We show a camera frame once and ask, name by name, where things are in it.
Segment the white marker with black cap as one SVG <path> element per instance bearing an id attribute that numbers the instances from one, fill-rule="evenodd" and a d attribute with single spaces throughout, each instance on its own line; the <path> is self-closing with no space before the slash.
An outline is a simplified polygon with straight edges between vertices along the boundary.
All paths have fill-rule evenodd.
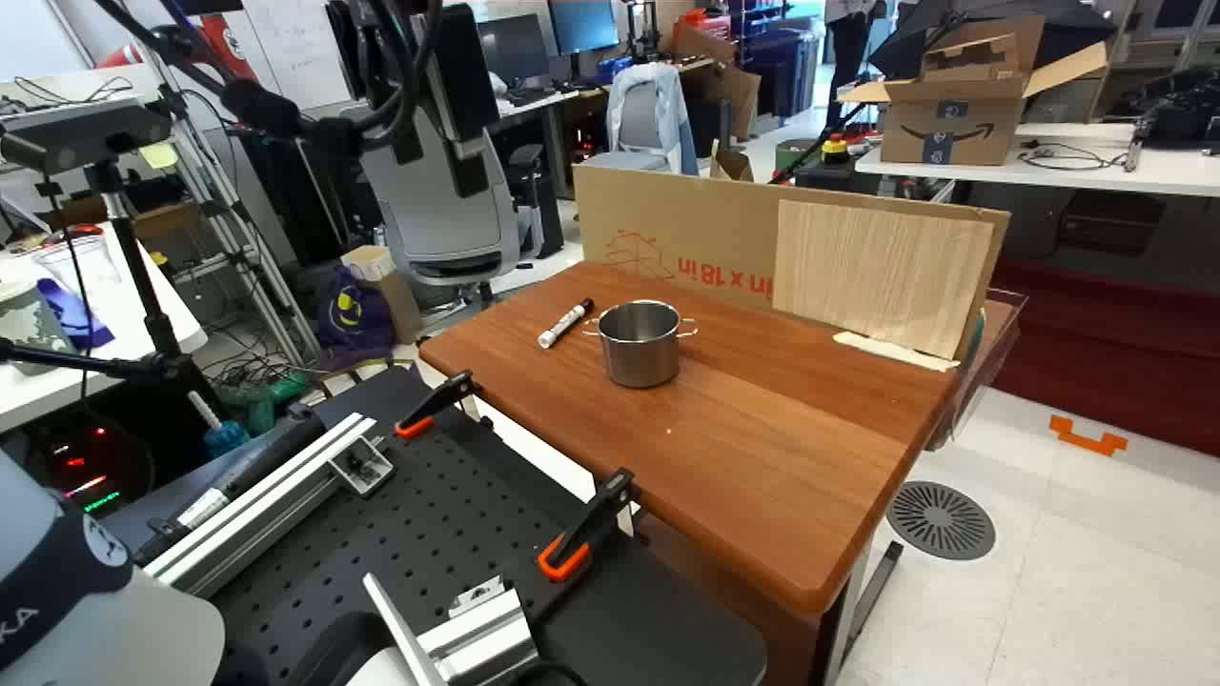
<path id="1" fill-rule="evenodd" d="M 569 312 L 555 317 L 552 330 L 538 335 L 538 346 L 552 350 L 585 312 L 596 312 L 596 303 L 592 299 L 576 303 Z"/>

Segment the small steel pot cup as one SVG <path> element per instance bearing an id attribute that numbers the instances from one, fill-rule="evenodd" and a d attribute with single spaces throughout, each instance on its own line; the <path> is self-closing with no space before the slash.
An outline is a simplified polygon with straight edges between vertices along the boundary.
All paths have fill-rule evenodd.
<path id="1" fill-rule="evenodd" d="M 585 335 L 599 342 L 602 369 L 620 389 L 658 389 L 679 377 L 682 342 L 697 322 L 672 303 L 632 299 L 602 310 Z"/>

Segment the long brown cardboard panel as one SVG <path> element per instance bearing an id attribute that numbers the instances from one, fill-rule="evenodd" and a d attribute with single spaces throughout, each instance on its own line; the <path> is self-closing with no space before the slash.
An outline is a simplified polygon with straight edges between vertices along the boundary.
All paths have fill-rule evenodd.
<path id="1" fill-rule="evenodd" d="M 984 216 L 1000 227 L 1000 247 L 1011 227 L 1006 210 L 953 204 L 697 181 L 672 171 L 616 171 L 592 163 L 576 167 L 576 208 L 585 261 L 688 285 L 745 310 L 773 310 L 770 293 L 781 204 Z"/>

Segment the near orange black clamp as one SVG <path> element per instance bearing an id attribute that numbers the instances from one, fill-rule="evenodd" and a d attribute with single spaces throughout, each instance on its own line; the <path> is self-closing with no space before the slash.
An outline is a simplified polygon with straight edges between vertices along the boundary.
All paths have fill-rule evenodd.
<path id="1" fill-rule="evenodd" d="M 616 525 L 616 518 L 629 510 L 632 498 L 632 472 L 616 468 L 580 510 L 580 518 L 561 529 L 550 544 L 538 551 L 533 570 L 545 584 L 569 584 L 576 581 L 592 556 L 596 544 Z"/>

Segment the orange black clamp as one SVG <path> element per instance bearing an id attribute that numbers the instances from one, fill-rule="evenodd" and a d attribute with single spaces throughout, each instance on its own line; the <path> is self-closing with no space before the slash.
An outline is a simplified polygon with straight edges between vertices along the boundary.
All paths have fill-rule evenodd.
<path id="1" fill-rule="evenodd" d="M 410 441 L 434 426 L 434 416 L 454 410 L 456 402 L 472 396 L 475 382 L 472 374 L 454 374 L 443 387 L 434 387 L 404 420 L 391 424 L 391 436 Z"/>
<path id="2" fill-rule="evenodd" d="M 561 529 L 550 544 L 538 551 L 533 570 L 545 584 L 569 584 L 576 581 L 592 556 L 596 544 L 616 525 L 616 518 L 629 510 L 632 498 L 632 472 L 616 468 L 580 510 L 580 518 Z"/>

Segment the far orange black clamp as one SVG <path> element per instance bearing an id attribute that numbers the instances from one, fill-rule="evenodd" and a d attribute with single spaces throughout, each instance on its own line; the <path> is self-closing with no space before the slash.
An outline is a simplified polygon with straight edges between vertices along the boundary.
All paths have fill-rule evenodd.
<path id="1" fill-rule="evenodd" d="M 472 374 L 454 374 L 443 387 L 434 387 L 404 420 L 391 424 L 391 436 L 410 441 L 434 426 L 434 416 L 454 410 L 456 402 L 472 396 L 475 382 Z"/>

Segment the light wooden board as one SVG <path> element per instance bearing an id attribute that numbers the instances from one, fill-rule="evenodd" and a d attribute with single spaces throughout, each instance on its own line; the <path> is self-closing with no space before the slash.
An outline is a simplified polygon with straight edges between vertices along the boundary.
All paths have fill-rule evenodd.
<path id="1" fill-rule="evenodd" d="M 955 357 L 1000 227 L 984 216 L 781 204 L 770 305 L 931 357 Z"/>

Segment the round floor drain grate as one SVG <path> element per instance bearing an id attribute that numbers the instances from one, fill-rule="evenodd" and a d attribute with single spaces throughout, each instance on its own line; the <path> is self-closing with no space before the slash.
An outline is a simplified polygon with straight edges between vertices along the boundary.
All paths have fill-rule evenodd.
<path id="1" fill-rule="evenodd" d="M 888 525 L 937 562 L 978 562 L 995 551 L 992 516 L 937 481 L 908 481 L 888 509 Z"/>

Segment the open amazon cardboard box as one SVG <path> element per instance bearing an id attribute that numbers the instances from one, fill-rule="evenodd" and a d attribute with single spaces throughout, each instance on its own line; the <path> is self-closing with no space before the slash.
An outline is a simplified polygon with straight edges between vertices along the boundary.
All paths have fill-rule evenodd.
<path id="1" fill-rule="evenodd" d="M 1100 41 L 1085 41 L 1048 67 L 1037 63 L 1043 23 L 1037 16 L 963 23 L 918 53 L 912 82 L 873 82 L 845 103 L 885 110 L 885 163 L 977 163 L 995 167 L 1012 150 L 1025 103 L 1110 67 Z"/>

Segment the white side table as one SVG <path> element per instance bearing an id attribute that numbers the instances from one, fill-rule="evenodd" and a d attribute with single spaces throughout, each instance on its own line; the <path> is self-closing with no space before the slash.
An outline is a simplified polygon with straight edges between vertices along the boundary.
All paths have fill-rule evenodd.
<path id="1" fill-rule="evenodd" d="M 888 163 L 867 150 L 859 171 L 875 181 L 1220 197 L 1220 158 L 1204 150 L 1136 150 L 1127 122 L 1029 122 L 1012 135 L 1002 163 Z"/>

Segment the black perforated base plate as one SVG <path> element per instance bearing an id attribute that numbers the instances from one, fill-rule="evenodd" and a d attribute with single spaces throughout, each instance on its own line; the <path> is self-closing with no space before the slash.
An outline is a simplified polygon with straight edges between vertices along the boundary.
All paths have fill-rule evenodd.
<path id="1" fill-rule="evenodd" d="M 386 369 L 315 406 L 324 426 L 368 416 L 391 477 L 374 495 L 339 488 L 212 596 L 228 642 L 270 686 L 324 681 L 324 632 L 374 612 L 364 573 L 410 631 L 432 631 L 456 592 L 510 577 L 580 518 L 580 498 L 479 420 L 447 411 L 424 438 L 397 441 L 387 424 L 418 396 L 414 374 Z M 545 665 L 533 686 L 759 686 L 765 675 L 763 636 L 639 538 L 599 551 L 533 642 Z"/>

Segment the long aluminium extrusion rail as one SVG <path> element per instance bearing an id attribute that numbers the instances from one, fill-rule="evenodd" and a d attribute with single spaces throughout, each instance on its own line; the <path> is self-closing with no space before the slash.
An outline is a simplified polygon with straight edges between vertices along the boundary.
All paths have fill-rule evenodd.
<path id="1" fill-rule="evenodd" d="M 270 468 L 185 538 L 152 556 L 144 573 L 175 592 L 212 596 L 336 491 L 374 495 L 387 481 L 391 460 L 368 430 L 368 416 L 341 416 L 287 464 Z"/>

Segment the short aluminium extrusion bracket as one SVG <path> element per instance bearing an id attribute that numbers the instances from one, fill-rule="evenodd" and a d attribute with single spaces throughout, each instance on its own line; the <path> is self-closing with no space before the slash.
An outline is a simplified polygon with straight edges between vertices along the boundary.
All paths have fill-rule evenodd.
<path id="1" fill-rule="evenodd" d="M 527 605 L 498 577 L 461 592 L 434 631 L 410 631 L 374 573 L 363 577 L 363 592 L 391 643 L 348 686 L 505 686 L 542 659 Z"/>

